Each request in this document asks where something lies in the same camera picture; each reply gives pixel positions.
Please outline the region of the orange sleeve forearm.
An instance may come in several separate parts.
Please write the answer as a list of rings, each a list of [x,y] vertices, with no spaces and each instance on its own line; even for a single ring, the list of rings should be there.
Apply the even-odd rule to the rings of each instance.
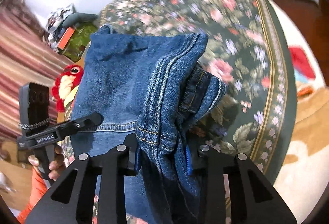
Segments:
[[[44,183],[44,179],[39,175],[39,173],[34,168],[32,170],[32,184],[31,184],[31,193],[27,206],[22,210],[17,216],[19,223],[25,223],[27,216],[33,210],[34,206],[38,201],[43,197],[47,192],[47,187]]]

